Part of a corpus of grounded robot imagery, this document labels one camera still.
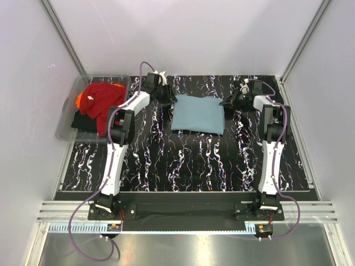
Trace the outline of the blue t-shirt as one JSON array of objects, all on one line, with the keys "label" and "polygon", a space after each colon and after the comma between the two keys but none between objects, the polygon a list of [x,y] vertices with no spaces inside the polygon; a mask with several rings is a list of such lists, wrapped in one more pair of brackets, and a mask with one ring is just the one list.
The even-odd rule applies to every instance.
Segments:
[{"label": "blue t-shirt", "polygon": [[224,107],[221,98],[176,96],[171,120],[172,130],[187,130],[222,135],[225,129]]}]

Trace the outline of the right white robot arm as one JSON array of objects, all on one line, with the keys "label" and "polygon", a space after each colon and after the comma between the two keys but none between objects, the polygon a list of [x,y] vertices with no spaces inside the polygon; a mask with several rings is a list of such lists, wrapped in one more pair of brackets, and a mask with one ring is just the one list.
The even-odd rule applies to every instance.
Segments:
[{"label": "right white robot arm", "polygon": [[280,164],[290,126],[290,107],[274,100],[275,95],[276,91],[266,82],[243,79],[234,92],[220,103],[225,108],[260,112],[258,131],[263,145],[262,173],[251,206],[253,216],[260,220],[280,208]]}]

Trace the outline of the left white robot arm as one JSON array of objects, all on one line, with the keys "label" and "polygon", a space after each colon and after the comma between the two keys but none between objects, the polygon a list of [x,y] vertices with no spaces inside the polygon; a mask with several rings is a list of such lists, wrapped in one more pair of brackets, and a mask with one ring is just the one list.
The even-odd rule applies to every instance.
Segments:
[{"label": "left white robot arm", "polygon": [[163,105],[177,102],[164,71],[148,73],[132,97],[122,105],[109,109],[106,165],[94,200],[95,207],[107,219],[116,218],[120,212],[120,175],[126,151],[135,136],[135,116],[155,100]]}]

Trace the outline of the red t-shirt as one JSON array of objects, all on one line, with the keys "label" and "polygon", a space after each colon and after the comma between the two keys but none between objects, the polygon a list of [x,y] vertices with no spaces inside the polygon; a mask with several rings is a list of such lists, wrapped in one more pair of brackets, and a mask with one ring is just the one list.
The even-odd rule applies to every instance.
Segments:
[{"label": "red t-shirt", "polygon": [[91,83],[82,92],[80,112],[97,120],[99,137],[107,133],[107,117],[109,108],[124,103],[127,87],[121,84]]}]

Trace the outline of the black t-shirt in bin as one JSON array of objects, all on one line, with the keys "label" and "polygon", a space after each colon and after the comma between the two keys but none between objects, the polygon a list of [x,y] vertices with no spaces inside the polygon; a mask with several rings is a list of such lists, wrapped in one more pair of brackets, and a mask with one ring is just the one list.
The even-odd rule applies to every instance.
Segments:
[{"label": "black t-shirt in bin", "polygon": [[74,114],[74,119],[71,123],[71,127],[82,131],[94,133],[98,132],[97,120],[90,118],[88,115],[82,115],[79,110]]}]

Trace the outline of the orange t-shirt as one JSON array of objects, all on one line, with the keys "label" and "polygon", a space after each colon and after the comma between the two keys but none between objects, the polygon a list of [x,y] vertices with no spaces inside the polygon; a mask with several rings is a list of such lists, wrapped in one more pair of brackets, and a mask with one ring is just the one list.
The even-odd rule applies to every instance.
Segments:
[{"label": "orange t-shirt", "polygon": [[80,101],[81,101],[81,98],[82,98],[82,94],[83,93],[80,93],[78,96],[77,96],[77,99],[75,101],[75,105],[76,107],[79,109],[80,108]]}]

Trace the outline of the clear plastic bin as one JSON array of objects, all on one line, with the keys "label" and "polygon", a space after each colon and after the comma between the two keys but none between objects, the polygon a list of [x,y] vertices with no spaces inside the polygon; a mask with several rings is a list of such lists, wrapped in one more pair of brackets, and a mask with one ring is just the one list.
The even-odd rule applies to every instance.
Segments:
[{"label": "clear plastic bin", "polygon": [[131,78],[125,74],[86,74],[78,76],[70,90],[69,96],[66,98],[62,115],[55,133],[58,140],[77,141],[77,142],[105,142],[105,138],[99,137],[94,123],[91,129],[77,129],[72,127],[75,117],[79,116],[79,109],[76,106],[76,100],[91,83],[110,83],[120,84],[126,87],[125,98],[128,98]]}]

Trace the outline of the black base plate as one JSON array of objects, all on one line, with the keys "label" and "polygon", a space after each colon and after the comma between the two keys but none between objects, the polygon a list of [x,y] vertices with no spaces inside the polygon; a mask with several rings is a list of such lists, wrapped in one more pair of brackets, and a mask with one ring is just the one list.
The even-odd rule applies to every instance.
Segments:
[{"label": "black base plate", "polygon": [[105,201],[112,213],[92,203],[89,220],[124,222],[126,231],[237,231],[244,222],[266,222],[266,214],[252,214],[256,192],[121,192]]}]

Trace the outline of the aluminium frame rail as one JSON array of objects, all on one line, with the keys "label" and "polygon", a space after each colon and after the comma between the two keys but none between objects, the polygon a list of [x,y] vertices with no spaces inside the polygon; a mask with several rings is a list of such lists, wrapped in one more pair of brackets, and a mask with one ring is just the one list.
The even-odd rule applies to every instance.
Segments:
[{"label": "aluminium frame rail", "polygon": [[[67,221],[74,210],[79,206],[79,201],[44,201],[37,216],[37,222]],[[301,201],[301,223],[337,223],[337,215],[331,202],[327,201]],[[137,202],[126,203],[123,207],[125,217],[129,219],[140,218],[147,214],[187,214],[189,216],[207,214],[213,216],[232,217],[238,206],[231,202]]]}]

